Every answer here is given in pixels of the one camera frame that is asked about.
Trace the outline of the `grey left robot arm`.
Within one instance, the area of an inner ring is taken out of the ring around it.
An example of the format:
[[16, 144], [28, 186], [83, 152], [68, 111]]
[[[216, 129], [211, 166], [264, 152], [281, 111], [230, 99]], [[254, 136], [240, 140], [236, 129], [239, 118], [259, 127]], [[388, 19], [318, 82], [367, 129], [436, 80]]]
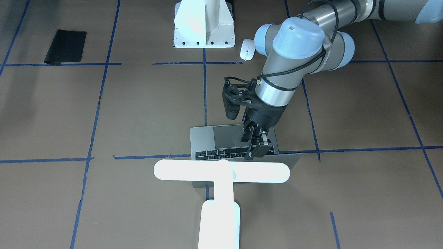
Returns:
[[256, 51], [267, 57], [262, 73], [238, 91], [233, 101], [246, 107], [242, 141], [246, 160], [263, 157], [272, 148], [267, 138], [289, 104], [303, 77], [345, 66], [355, 44], [340, 28], [366, 19], [416, 24], [442, 20], [441, 0], [311, 0], [300, 14], [282, 24], [267, 24], [255, 35]]

